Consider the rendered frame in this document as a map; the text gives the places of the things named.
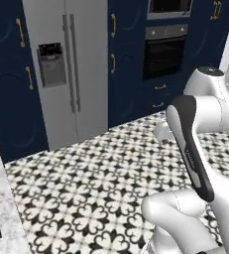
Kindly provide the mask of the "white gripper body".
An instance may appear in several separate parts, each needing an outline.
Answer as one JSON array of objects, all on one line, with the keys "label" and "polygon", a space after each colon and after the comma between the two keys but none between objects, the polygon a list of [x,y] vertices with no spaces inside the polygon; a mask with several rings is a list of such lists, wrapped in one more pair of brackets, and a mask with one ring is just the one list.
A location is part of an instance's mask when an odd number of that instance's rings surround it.
[{"label": "white gripper body", "polygon": [[167,121],[157,123],[154,129],[154,135],[159,141],[174,139],[172,130],[170,129]]}]

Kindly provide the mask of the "navy blue tall oven cabinet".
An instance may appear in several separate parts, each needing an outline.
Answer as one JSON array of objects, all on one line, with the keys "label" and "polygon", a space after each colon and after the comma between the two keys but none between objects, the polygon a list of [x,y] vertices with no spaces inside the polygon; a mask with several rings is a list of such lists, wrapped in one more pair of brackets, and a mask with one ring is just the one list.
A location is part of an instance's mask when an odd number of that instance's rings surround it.
[{"label": "navy blue tall oven cabinet", "polygon": [[[229,0],[193,0],[189,17],[148,20],[149,0],[108,0],[108,125],[167,108],[193,71],[219,67],[229,34]],[[187,24],[177,73],[143,80],[147,27]]]}]

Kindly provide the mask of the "grey two-door fridge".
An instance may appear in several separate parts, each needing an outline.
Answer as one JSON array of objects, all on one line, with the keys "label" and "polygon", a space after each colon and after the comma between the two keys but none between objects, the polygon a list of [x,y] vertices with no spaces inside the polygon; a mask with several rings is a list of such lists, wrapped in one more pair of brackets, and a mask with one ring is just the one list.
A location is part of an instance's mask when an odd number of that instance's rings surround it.
[{"label": "grey two-door fridge", "polygon": [[108,129],[107,0],[23,0],[49,147]]}]

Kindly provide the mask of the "navy blue cupboard run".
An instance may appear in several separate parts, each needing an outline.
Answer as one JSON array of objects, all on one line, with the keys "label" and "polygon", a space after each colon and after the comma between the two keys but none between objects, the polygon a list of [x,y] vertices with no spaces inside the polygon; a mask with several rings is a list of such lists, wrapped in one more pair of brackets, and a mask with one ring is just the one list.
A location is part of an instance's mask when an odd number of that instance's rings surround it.
[{"label": "navy blue cupboard run", "polygon": [[0,156],[49,147],[22,0],[0,0]]}]

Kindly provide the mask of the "silver built-in microwave oven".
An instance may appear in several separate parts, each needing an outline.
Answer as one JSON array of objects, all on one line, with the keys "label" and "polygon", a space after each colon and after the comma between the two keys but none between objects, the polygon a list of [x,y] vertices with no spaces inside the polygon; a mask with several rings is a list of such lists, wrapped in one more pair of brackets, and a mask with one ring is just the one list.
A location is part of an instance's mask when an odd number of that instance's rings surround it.
[{"label": "silver built-in microwave oven", "polygon": [[193,0],[149,0],[148,20],[189,17]]}]

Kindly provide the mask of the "black built-in oven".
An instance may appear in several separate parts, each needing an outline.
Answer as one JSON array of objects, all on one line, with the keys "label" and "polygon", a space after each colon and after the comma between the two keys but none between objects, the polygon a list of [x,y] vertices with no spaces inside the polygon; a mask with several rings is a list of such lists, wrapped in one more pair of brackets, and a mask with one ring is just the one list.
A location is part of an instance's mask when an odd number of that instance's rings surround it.
[{"label": "black built-in oven", "polygon": [[187,29],[187,24],[146,28],[143,80],[179,71]]}]

